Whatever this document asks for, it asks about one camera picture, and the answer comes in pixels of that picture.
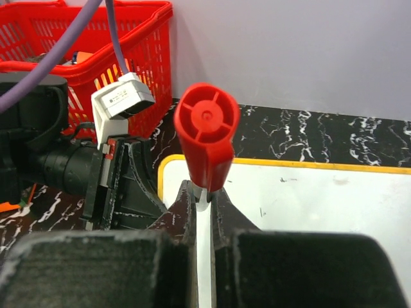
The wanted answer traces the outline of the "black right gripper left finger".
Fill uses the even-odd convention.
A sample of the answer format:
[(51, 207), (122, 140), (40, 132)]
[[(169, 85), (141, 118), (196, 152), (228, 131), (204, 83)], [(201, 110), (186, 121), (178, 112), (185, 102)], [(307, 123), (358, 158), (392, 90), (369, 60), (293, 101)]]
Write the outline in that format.
[(154, 307), (198, 305), (195, 205), (191, 182), (184, 180), (174, 203), (148, 227), (161, 235), (153, 278)]

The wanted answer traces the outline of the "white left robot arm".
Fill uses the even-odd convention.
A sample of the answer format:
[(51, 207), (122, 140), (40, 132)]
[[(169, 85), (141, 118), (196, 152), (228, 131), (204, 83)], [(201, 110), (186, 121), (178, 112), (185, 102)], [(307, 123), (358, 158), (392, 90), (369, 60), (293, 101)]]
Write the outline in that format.
[(68, 86), (47, 76), (1, 115), (1, 202), (20, 204), (33, 184), (84, 198), (88, 230), (140, 229), (166, 212), (157, 195), (150, 143), (129, 132), (129, 118), (153, 104), (143, 92), (121, 96), (116, 86), (92, 96), (96, 140), (69, 126)]

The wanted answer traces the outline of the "red-capped whiteboard marker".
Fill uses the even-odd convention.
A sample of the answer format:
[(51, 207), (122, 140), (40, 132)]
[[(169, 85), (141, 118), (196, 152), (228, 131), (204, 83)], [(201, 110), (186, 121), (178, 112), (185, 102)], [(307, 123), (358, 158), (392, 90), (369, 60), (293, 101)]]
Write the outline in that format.
[(234, 158), (232, 140), (240, 122), (233, 96), (210, 83), (194, 83), (183, 93), (173, 118), (190, 179), (207, 191), (219, 191)]

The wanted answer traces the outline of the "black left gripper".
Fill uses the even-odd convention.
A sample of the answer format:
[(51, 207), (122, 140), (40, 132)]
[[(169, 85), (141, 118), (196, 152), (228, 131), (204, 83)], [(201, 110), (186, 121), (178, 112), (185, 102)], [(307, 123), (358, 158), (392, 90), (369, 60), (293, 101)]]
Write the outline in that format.
[(157, 195), (156, 175), (152, 166), (150, 141), (126, 141), (111, 137), (106, 149), (92, 149), (91, 168), (81, 221), (86, 230), (124, 230), (119, 215), (119, 179), (124, 168), (124, 144), (127, 171), (124, 175), (124, 206), (133, 213), (158, 218), (166, 207)]

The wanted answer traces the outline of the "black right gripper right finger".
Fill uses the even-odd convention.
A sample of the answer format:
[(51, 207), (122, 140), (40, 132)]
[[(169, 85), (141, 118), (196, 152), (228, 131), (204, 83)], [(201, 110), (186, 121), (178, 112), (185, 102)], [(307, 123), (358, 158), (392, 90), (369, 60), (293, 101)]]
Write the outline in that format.
[(211, 200), (213, 298), (217, 307), (264, 307), (264, 258), (260, 229), (232, 203), (225, 189)]

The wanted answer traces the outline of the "yellow-framed whiteboard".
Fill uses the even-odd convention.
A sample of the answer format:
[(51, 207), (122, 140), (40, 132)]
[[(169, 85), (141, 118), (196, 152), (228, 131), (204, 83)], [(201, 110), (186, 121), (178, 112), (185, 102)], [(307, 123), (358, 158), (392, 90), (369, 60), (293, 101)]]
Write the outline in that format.
[(372, 238), (410, 300), (409, 168), (236, 158), (224, 189), (264, 231)]

